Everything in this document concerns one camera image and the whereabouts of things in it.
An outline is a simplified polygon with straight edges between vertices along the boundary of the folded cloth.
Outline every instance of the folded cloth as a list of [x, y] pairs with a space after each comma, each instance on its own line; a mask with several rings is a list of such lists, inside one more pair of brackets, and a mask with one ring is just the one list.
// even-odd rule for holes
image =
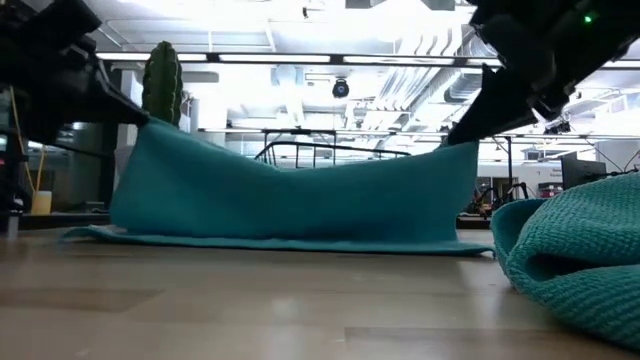
[[478, 254], [457, 241], [478, 143], [322, 169], [282, 171], [157, 120], [139, 130], [111, 204], [126, 234], [67, 236], [188, 246]]
[[511, 203], [492, 228], [520, 292], [570, 326], [640, 351], [640, 174]]

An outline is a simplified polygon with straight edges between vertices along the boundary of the white ceiling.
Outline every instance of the white ceiling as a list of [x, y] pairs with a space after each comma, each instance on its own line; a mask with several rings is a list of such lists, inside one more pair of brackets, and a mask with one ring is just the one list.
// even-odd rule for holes
[[[472, 8], [458, 7], [455, 12], [434, 12], [420, 0], [386, 0], [372, 9], [345, 9], [345, 0], [85, 0], [103, 20], [100, 31], [93, 34], [100, 51], [150, 51], [156, 43], [169, 41], [178, 51], [279, 52], [279, 53], [351, 53], [351, 54], [434, 54], [453, 55], [462, 42], [462, 24], [468, 22]], [[41, 9], [50, 0], [27, 1]], [[309, 18], [302, 16], [307, 6]], [[640, 58], [640, 44], [628, 54]], [[291, 97], [302, 102], [304, 127], [333, 126], [335, 118], [358, 99], [373, 98], [371, 106], [392, 105], [404, 108], [411, 96], [434, 89], [438, 69], [392, 69], [390, 67], [298, 67], [302, 78], [326, 78], [323, 81], [299, 81], [293, 90], [274, 83], [272, 66], [188, 65], [186, 71], [215, 71], [223, 89], [228, 116], [238, 124], [272, 127], [278, 113], [291, 109]], [[351, 88], [348, 99], [331, 95], [335, 77], [346, 77]], [[440, 84], [424, 105], [416, 109], [418, 118], [404, 124], [404, 130], [435, 131], [443, 120], [455, 120], [464, 113], [464, 104], [446, 104], [444, 90], [455, 80]], [[384, 94], [385, 83], [391, 93]], [[635, 72], [598, 72], [581, 88], [586, 102], [619, 89], [638, 86]], [[611, 109], [603, 105], [598, 116], [575, 120], [580, 132], [620, 132], [631, 129], [624, 122], [620, 128], [603, 126]], [[367, 116], [365, 126], [390, 126], [395, 115]], [[541, 133], [543, 127], [529, 127], [522, 132]]]

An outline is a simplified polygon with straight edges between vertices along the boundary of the security camera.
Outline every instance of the security camera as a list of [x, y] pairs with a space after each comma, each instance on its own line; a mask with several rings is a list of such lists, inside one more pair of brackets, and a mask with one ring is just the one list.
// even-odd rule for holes
[[336, 80], [335, 85], [333, 85], [332, 94], [333, 94], [333, 97], [336, 99], [342, 99], [349, 96], [349, 85], [347, 85], [347, 80], [346, 79]]

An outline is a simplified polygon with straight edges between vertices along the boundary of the desk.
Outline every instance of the desk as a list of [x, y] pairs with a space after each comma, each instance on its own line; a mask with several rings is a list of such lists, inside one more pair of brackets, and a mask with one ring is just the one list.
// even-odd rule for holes
[[0, 251], [1, 359], [636, 358], [557, 325], [489, 258], [58, 247], [57, 232]]

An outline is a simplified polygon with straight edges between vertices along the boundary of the yellow cup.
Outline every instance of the yellow cup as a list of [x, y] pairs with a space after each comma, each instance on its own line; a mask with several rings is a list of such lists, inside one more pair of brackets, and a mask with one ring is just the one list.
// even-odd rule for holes
[[38, 191], [33, 197], [31, 213], [33, 215], [51, 214], [51, 191]]

